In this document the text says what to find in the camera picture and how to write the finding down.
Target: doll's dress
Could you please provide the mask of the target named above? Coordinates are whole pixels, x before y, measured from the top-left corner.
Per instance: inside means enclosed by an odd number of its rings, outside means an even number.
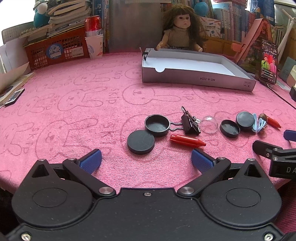
[[[165,48],[189,50],[188,29],[173,26],[173,28],[165,30],[164,33],[169,34]]]

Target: red soda can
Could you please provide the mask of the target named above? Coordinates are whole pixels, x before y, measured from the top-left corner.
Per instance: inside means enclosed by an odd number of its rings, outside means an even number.
[[[99,15],[87,17],[84,22],[85,36],[96,36],[102,34],[101,18]]]

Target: person on phone screen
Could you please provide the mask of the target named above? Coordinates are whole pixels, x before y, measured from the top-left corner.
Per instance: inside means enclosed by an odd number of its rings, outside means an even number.
[[[270,66],[269,66],[267,57],[264,57],[264,60],[261,61],[261,68],[270,70]]]
[[[272,63],[270,63],[270,71],[276,74],[276,62],[274,59],[272,60]]]

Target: light blue hair clip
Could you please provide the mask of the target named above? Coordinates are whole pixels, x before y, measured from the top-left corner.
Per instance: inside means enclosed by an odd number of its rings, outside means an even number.
[[[263,120],[262,118],[259,118],[257,133],[265,129],[265,127],[266,127],[266,121]]]
[[[253,117],[254,117],[255,121],[254,121],[254,124],[252,127],[252,131],[257,132],[257,115],[256,115],[256,113],[253,114]]]

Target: open box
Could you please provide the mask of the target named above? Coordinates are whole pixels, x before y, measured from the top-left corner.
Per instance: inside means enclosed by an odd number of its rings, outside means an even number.
[[[187,50],[147,48],[142,82],[206,85],[252,91],[256,80],[221,55]]]

